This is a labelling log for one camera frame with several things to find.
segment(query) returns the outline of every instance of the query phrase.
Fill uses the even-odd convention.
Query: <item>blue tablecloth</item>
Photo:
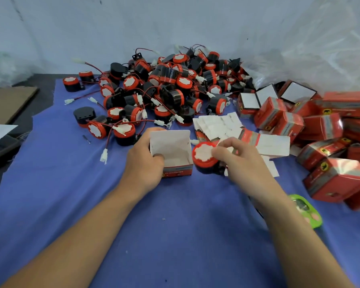
[[[97,87],[68,93],[57,80],[54,105],[34,117],[33,131],[3,176],[0,284],[99,203],[120,179],[129,147],[120,147],[112,140],[104,165],[100,156],[105,140],[97,140],[80,128],[72,114],[82,106],[93,106],[98,115],[105,111],[86,98],[64,105],[65,99]],[[102,102],[99,93],[94,97]],[[225,114],[233,111],[231,105]],[[249,120],[242,121],[255,129]],[[184,128],[174,124],[173,129]],[[194,139],[193,126],[189,129]],[[321,213],[324,224],[317,233],[350,279],[360,286],[360,213],[344,204],[309,198],[301,181],[307,171],[294,157],[274,161],[283,189],[306,197]],[[267,227],[248,199],[227,178],[203,175],[196,169],[192,176],[163,179],[137,204],[91,284],[155,288],[285,286]]]

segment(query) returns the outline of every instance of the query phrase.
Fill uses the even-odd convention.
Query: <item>plastic bag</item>
[[[319,92],[360,90],[360,36],[345,0],[315,0],[284,37],[281,51],[243,68],[256,89],[292,79]]]
[[[0,88],[11,87],[32,76],[31,67],[24,61],[0,52]]]

